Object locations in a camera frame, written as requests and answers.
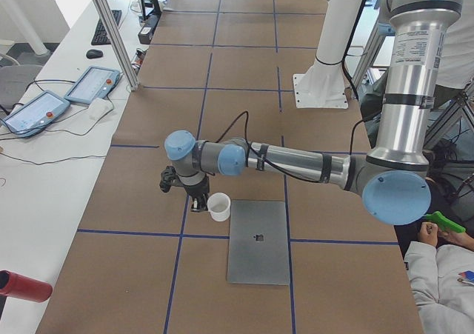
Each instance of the green object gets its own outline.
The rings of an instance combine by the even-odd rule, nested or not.
[[[431,221],[432,223],[437,224],[443,232],[445,232],[446,229],[451,229],[456,233],[464,233],[466,231],[466,228],[455,223],[454,221],[449,220],[438,210],[433,214],[426,214],[424,218],[428,221]]]

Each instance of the red cylinder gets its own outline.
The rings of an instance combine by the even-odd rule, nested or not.
[[[46,282],[6,270],[0,271],[0,295],[43,302],[51,296],[52,291],[53,287]]]

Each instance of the white desk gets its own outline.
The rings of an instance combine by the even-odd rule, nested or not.
[[[113,9],[122,10],[120,33],[130,59],[138,42],[138,18],[129,10],[129,0],[110,0]],[[101,59],[88,60],[90,40],[99,16],[90,4],[66,35],[37,79],[75,81],[90,65],[120,70],[110,45],[94,47],[104,52]],[[58,94],[70,85],[43,84]],[[35,86],[25,93],[23,103],[40,93]],[[41,133],[27,140],[0,141],[4,153],[35,162],[54,161],[72,156],[105,156],[129,96],[123,78],[110,99],[115,110],[104,117],[86,136],[69,133]],[[73,106],[61,118],[78,111]],[[81,112],[49,129],[83,133],[93,121]],[[104,159],[88,158],[58,164],[34,166],[0,156],[0,270],[10,270],[49,282],[54,286],[67,251],[76,233],[84,208]],[[43,316],[47,301],[41,304],[8,298],[0,320],[0,333],[32,334]]]

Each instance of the label on robot arm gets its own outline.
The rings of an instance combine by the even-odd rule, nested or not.
[[[444,34],[440,30],[417,30],[396,36],[391,65],[425,65],[437,70]]]

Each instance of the white pipe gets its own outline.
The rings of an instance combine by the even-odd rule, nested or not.
[[[16,24],[35,54],[39,56],[49,54],[50,51],[44,46],[43,41],[41,41],[41,38],[15,0],[0,0],[0,4],[7,11],[13,23]]]
[[[304,75],[295,74],[298,108],[347,108],[341,60],[362,0],[330,0],[317,59]]]

